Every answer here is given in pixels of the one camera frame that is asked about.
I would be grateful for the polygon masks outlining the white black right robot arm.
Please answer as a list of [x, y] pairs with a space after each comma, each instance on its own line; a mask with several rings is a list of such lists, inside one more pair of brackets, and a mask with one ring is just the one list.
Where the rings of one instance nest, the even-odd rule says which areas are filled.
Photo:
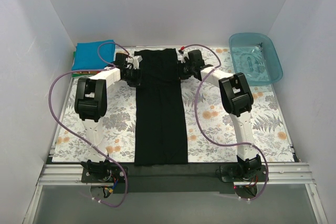
[[222, 105], [229, 114], [234, 126], [236, 143], [219, 144], [210, 139], [204, 132], [203, 136], [211, 143], [222, 147], [237, 148], [237, 162], [221, 166], [218, 170], [223, 182], [235, 180], [257, 181], [257, 173], [262, 169], [262, 151], [255, 145], [251, 126], [251, 110], [254, 98], [246, 77], [243, 73], [232, 74], [219, 70], [219, 66], [207, 65], [200, 50], [179, 50], [181, 59], [178, 63], [179, 77], [182, 80], [194, 77], [200, 81], [196, 90], [194, 112], [197, 126], [200, 126], [197, 115], [198, 95], [203, 83], [212, 84], [220, 90]]

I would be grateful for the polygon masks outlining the black t shirt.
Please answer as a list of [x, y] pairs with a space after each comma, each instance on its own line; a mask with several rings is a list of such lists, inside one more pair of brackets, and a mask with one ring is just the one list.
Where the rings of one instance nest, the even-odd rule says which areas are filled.
[[141, 50], [136, 88], [136, 166], [186, 164], [188, 143], [175, 49]]

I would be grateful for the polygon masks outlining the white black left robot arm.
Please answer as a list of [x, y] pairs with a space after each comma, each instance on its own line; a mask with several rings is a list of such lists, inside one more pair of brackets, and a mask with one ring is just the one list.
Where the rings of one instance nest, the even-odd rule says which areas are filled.
[[108, 152], [103, 146], [103, 117], [108, 108], [107, 89], [116, 82], [124, 80], [136, 87], [140, 84], [141, 56], [128, 56], [117, 53], [115, 67], [106, 67], [103, 71], [89, 78], [79, 78], [75, 96], [75, 112], [85, 128], [89, 142], [89, 156], [82, 166], [87, 175], [99, 182], [112, 182], [118, 179], [116, 169], [107, 159]]

